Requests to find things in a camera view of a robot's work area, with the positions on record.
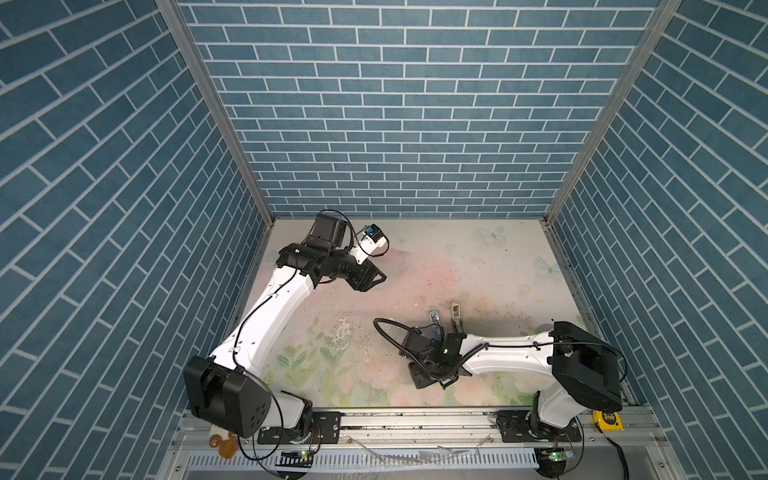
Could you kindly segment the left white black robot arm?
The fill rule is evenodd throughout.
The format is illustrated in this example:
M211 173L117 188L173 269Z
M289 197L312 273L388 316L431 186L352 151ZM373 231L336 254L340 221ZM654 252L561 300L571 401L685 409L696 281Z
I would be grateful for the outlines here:
M341 212L320 211L305 239L279 251L262 294L233 332L208 356L183 369L191 413L241 438L275 428L280 442L311 430L312 403L272 391L263 378L268 355L300 304L325 280L344 280L357 292L385 281L372 262L388 239L375 224L355 231Z

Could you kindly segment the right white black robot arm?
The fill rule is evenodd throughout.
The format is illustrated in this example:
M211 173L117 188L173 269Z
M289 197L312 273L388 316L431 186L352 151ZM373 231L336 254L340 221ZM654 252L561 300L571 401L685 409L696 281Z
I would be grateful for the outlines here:
M385 318L373 325L409 361L414 386L446 389L463 376L485 373L532 374L542 386L523 417L525 431L536 440L566 432L571 421L591 409L622 410L621 371L628 366L622 352L567 321L522 337L483 337L463 331L438 331L428 337L417 327Z

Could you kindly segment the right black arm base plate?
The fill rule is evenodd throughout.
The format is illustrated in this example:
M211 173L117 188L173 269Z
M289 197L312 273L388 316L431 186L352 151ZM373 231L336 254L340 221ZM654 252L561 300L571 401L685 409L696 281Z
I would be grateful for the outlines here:
M503 443L577 443L583 439L576 418L565 428L558 429L543 423L532 426L530 411L524 409L500 410L493 417Z

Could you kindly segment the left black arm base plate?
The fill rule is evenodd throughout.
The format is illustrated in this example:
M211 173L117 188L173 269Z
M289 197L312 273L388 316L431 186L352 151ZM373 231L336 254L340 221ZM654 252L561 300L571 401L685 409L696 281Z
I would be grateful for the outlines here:
M313 411L311 416L304 415L296 427L281 430L279 426L262 428L258 432L259 445L304 444L311 435L320 435L314 443L321 445L337 444L341 430L342 413L340 411Z

